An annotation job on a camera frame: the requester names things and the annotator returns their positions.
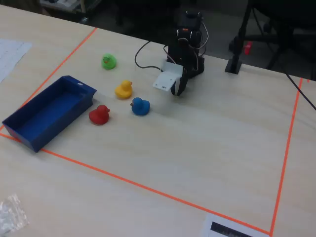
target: red rubber duck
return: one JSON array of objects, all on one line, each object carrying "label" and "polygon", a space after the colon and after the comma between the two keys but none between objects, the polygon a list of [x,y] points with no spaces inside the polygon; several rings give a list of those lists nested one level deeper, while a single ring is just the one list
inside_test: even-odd
[{"label": "red rubber duck", "polygon": [[89,119],[97,125],[103,125],[109,120],[109,111],[105,105],[99,105],[96,110],[89,113]]}]

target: blue rubber duck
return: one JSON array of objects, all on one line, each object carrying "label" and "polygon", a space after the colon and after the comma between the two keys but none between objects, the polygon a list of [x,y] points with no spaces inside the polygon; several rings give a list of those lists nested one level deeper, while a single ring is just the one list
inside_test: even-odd
[{"label": "blue rubber duck", "polygon": [[149,101],[142,100],[139,97],[135,97],[130,105],[132,107],[133,113],[136,115],[146,115],[149,112]]}]

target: wire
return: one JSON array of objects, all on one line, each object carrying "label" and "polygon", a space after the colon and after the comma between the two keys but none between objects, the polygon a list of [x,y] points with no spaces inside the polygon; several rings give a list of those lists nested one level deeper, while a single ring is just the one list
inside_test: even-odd
[{"label": "wire", "polygon": [[204,47],[204,52],[200,55],[202,57],[206,53],[206,46]]},{"label": "wire", "polygon": [[196,51],[194,49],[193,49],[193,52],[194,52],[194,54],[196,55],[196,58],[197,58],[197,69],[193,68],[193,71],[197,71],[198,70],[198,55],[197,55],[197,53],[196,53]]},{"label": "wire", "polygon": [[164,52],[167,54],[168,58],[170,58],[170,60],[171,60],[174,64],[177,64],[176,61],[174,61],[174,60],[169,56],[168,52],[165,50],[166,47],[167,47],[167,45],[165,45],[165,46],[163,47]]},{"label": "wire", "polygon": [[144,44],[143,46],[141,46],[141,48],[137,51],[137,53],[135,54],[135,58],[134,58],[135,64],[136,64],[139,68],[142,68],[142,69],[144,69],[144,68],[156,68],[156,69],[158,69],[159,71],[162,72],[162,69],[159,68],[159,67],[156,67],[156,66],[145,66],[145,67],[142,67],[142,66],[140,66],[140,65],[136,62],[136,58],[137,58],[138,53],[139,53],[146,45],[148,45],[150,42],[151,42],[151,41],[148,41],[147,43],[145,43],[145,44]]},{"label": "wire", "polygon": [[205,30],[206,30],[207,38],[206,38],[206,41],[204,42],[204,44],[203,44],[202,46],[200,46],[199,48],[197,48],[197,49],[203,48],[204,45],[206,45],[206,43],[207,43],[207,41],[208,41],[208,31],[207,31],[207,28],[206,28],[204,22],[202,22],[202,24],[204,25],[204,28],[205,28]]},{"label": "wire", "polygon": [[[254,18],[255,18],[255,20],[256,20],[256,23],[257,23],[257,26],[258,26],[258,28],[259,28],[259,30],[260,30],[260,33],[261,33],[261,35],[263,36],[264,33],[263,33],[263,30],[262,30],[262,28],[261,28],[261,26],[260,26],[260,24],[259,24],[259,21],[258,21],[258,18],[257,18],[257,15],[256,15],[256,13],[255,13],[254,8],[252,9],[252,13],[253,13],[253,16],[254,16]],[[267,46],[268,46],[269,50],[272,52],[272,54],[274,54],[275,52],[274,52],[273,49],[271,48],[270,44],[269,44],[268,42],[266,42],[266,43],[267,43]],[[286,72],[286,70],[285,70],[283,64],[282,64],[278,59],[277,59],[277,62],[278,62],[278,64],[280,65],[281,69],[283,70],[284,74],[290,79],[290,81],[293,83],[293,85],[296,87],[296,89],[301,93],[301,95],[306,99],[306,101],[314,108],[314,110],[316,110],[315,105],[306,97],[306,95],[301,91],[301,89],[300,89],[300,88],[297,86],[297,84],[293,81],[293,79],[290,77],[290,75]]]},{"label": "wire", "polygon": [[[168,52],[165,50],[166,47],[167,47],[167,45],[165,45],[165,46],[163,47],[164,52],[167,54],[168,58],[170,58],[170,60],[171,60],[174,64],[177,64],[177,63],[170,57],[170,55],[168,54]],[[193,52],[194,52],[194,55],[195,55],[196,58],[197,58],[197,68],[196,68],[196,69],[193,69],[193,71],[197,71],[197,70],[198,70],[198,55],[197,55],[197,53],[195,52],[194,48],[193,48]]]},{"label": "wire", "polygon": [[[206,43],[207,43],[207,41],[208,41],[208,37],[209,37],[209,36],[208,36],[207,28],[206,28],[204,22],[202,22],[202,24],[204,25],[204,28],[205,28],[205,30],[206,30],[207,38],[206,38],[206,41],[203,43],[202,46],[200,46],[199,48],[195,48],[195,49],[203,48],[204,46],[206,46]],[[187,38],[179,38],[178,40],[186,40],[187,42],[189,42]]]}]

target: green rubber duck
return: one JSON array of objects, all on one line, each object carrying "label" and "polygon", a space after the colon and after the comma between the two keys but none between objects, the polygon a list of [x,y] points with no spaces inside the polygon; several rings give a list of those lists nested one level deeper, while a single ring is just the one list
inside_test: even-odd
[{"label": "green rubber duck", "polygon": [[117,60],[113,55],[109,53],[106,53],[103,55],[102,60],[101,60],[101,66],[104,69],[106,70],[113,69],[115,68],[116,64],[117,64]]}]

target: orange tape line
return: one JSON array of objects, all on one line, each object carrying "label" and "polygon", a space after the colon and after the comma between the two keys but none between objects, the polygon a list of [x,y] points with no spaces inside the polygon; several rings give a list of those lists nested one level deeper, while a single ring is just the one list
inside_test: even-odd
[{"label": "orange tape line", "polygon": [[11,137],[11,136],[8,136],[8,135],[5,135],[3,133],[0,133],[0,136],[5,137],[5,138],[10,139],[10,140],[13,140],[13,141],[16,141],[16,142],[20,142],[18,139]]},{"label": "orange tape line", "polygon": [[43,81],[43,83],[30,95],[30,97],[24,101],[24,103],[20,106],[20,108],[22,106],[24,106],[26,103],[28,103],[28,101],[43,87],[43,85],[48,82],[49,79],[51,79],[51,77],[65,64],[65,62],[91,37],[91,35],[93,35],[93,33],[96,31],[97,28],[94,28],[87,36],[86,38],[83,39],[83,41],[81,41],[80,44],[78,44],[78,46],[67,56],[67,58],[64,59],[64,61],[49,75],[49,77]]},{"label": "orange tape line", "polygon": [[[3,134],[3,133],[0,133],[0,136],[5,137],[5,138],[8,138],[8,139],[13,140],[13,141],[16,141],[16,142],[20,142],[19,140],[15,139],[15,138],[13,138],[13,137],[11,137],[11,136],[5,135],[5,134]],[[158,190],[152,189],[152,188],[150,188],[150,187],[147,187],[147,186],[145,186],[145,185],[139,184],[139,183],[134,182],[134,181],[132,181],[132,180],[129,180],[129,179],[123,178],[123,177],[121,177],[121,176],[118,176],[118,175],[116,175],[116,174],[113,174],[113,173],[107,172],[107,171],[105,171],[105,170],[99,169],[99,168],[94,167],[94,166],[92,166],[92,165],[89,165],[89,164],[80,162],[80,161],[75,160],[75,159],[71,159],[71,158],[69,158],[69,157],[66,157],[66,156],[57,154],[57,153],[55,153],[55,152],[51,152],[51,151],[49,151],[49,150],[47,150],[47,149],[42,149],[42,151],[43,151],[43,152],[46,152],[46,153],[48,153],[48,154],[51,154],[51,155],[53,155],[53,156],[56,156],[56,157],[65,159],[65,160],[67,160],[67,161],[70,161],[70,162],[72,162],[72,163],[75,163],[75,164],[78,164],[78,165],[82,165],[82,166],[87,167],[87,168],[89,168],[89,169],[92,169],[92,170],[98,171],[98,172],[100,172],[100,173],[109,175],[109,176],[111,176],[111,177],[120,179],[120,180],[122,180],[122,181],[124,181],[124,182],[127,182],[127,183],[130,183],[130,184],[132,184],[132,185],[138,186],[138,187],[140,187],[140,188],[142,188],[142,189],[146,189],[146,190],[151,191],[151,192],[153,192],[153,193],[155,193],[155,194],[159,194],[159,195],[162,195],[162,196],[164,196],[164,197],[166,197],[166,198],[170,198],[170,199],[172,199],[172,200],[181,202],[181,203],[183,203],[183,204],[185,204],[185,205],[188,205],[188,206],[197,208],[197,209],[202,210],[202,211],[206,211],[206,212],[208,212],[208,213],[211,213],[211,214],[214,214],[214,215],[217,215],[217,216],[220,216],[220,217],[222,217],[222,218],[225,218],[225,219],[227,219],[227,220],[236,222],[236,223],[238,223],[238,224],[241,224],[241,225],[243,225],[243,226],[249,227],[249,228],[254,229],[254,230],[256,230],[256,231],[262,232],[262,233],[264,233],[264,234],[267,234],[267,235],[269,234],[268,231],[262,230],[262,229],[260,229],[260,228],[258,228],[258,227],[256,227],[256,226],[252,226],[252,225],[250,225],[250,224],[248,224],[248,223],[245,223],[245,222],[243,222],[243,221],[239,221],[239,220],[237,220],[237,219],[234,219],[234,218],[232,218],[232,217],[226,216],[226,215],[224,215],[224,214],[221,214],[221,213],[218,213],[218,212],[209,210],[209,209],[204,208],[204,207],[202,207],[202,206],[198,206],[198,205],[193,204],[193,203],[191,203],[191,202],[188,202],[188,201],[182,200],[182,199],[180,199],[180,198],[171,196],[171,195],[169,195],[169,194],[160,192],[160,191],[158,191]]]},{"label": "orange tape line", "polygon": [[[303,84],[303,78],[301,78],[301,80],[300,80],[300,84],[299,84],[299,88],[300,89],[302,88],[302,84]],[[294,109],[293,109],[293,114],[292,114],[291,125],[290,125],[290,129],[289,129],[288,136],[287,136],[285,155],[284,155],[283,167],[282,167],[282,172],[281,172],[281,179],[280,179],[280,183],[278,185],[278,191],[277,191],[277,196],[276,196],[276,205],[275,205],[275,209],[274,209],[274,212],[273,212],[273,218],[272,218],[272,223],[271,223],[269,236],[273,235],[273,231],[274,231],[275,224],[276,224],[277,210],[278,210],[278,206],[279,206],[280,198],[281,198],[281,191],[282,191],[282,186],[283,186],[283,181],[284,181],[286,163],[287,163],[287,158],[288,158],[288,152],[289,152],[289,149],[290,149],[292,131],[293,131],[293,126],[294,126],[295,115],[296,115],[296,110],[297,110],[297,105],[298,105],[299,98],[300,98],[300,92],[297,91],[297,93],[296,93],[296,100],[295,100]]]}]

